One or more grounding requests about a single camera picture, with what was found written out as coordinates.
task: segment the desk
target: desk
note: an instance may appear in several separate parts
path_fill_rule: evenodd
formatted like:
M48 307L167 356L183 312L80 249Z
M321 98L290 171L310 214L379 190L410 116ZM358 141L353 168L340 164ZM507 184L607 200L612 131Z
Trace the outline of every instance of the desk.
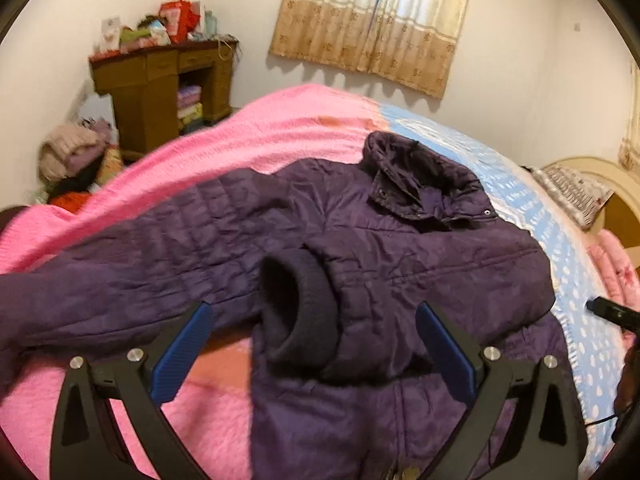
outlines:
M206 121L228 116L235 48L235 42L189 42L92 62L95 91L113 98L123 158L138 160L178 137L180 84L202 87Z

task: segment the beige curtain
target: beige curtain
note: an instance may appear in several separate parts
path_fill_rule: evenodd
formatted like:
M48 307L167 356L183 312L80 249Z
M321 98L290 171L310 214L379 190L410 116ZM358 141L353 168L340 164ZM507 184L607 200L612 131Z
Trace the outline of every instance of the beige curtain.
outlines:
M442 98L468 0L382 0L369 71Z
M282 0L270 52L356 70L376 1Z
M640 174L640 70L635 60L631 62L631 73L633 102L626 137L620 147L620 164Z

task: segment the wall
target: wall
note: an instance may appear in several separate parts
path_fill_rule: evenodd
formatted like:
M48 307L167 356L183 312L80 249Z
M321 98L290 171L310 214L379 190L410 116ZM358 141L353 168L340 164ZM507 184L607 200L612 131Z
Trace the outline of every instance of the wall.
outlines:
M529 165L583 153L611 158L628 119L622 39L595 0L573 1L470 0L447 92L438 102L375 76L269 56L280 0L204 0L220 30L242 42L234 106L318 82L432 117ZM578 18L583 29L574 36Z
M90 79L100 20L135 25L167 0L31 0L0 44L0 207L36 189L37 151Z

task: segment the ribbed cuff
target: ribbed cuff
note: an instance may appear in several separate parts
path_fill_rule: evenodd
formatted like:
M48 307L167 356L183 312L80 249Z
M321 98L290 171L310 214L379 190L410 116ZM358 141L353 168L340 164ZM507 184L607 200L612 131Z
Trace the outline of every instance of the ribbed cuff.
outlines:
M306 249L270 254L260 266L267 360L324 367L338 345L338 303L329 279Z

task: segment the purple jacket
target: purple jacket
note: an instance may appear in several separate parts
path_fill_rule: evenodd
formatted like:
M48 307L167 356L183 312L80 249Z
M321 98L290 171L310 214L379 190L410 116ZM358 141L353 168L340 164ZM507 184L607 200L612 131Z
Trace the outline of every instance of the purple jacket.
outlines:
M28 351L124 352L190 300L212 304L220 327L262 320L258 480L378 480L426 467L464 406L418 338L424 300L510 358L555 355L574 388L538 243L497 217L471 171L394 134L371 134L359 164L304 159L198 184L33 272L0 276L0 288L4 387ZM577 396L575 416L582 428Z

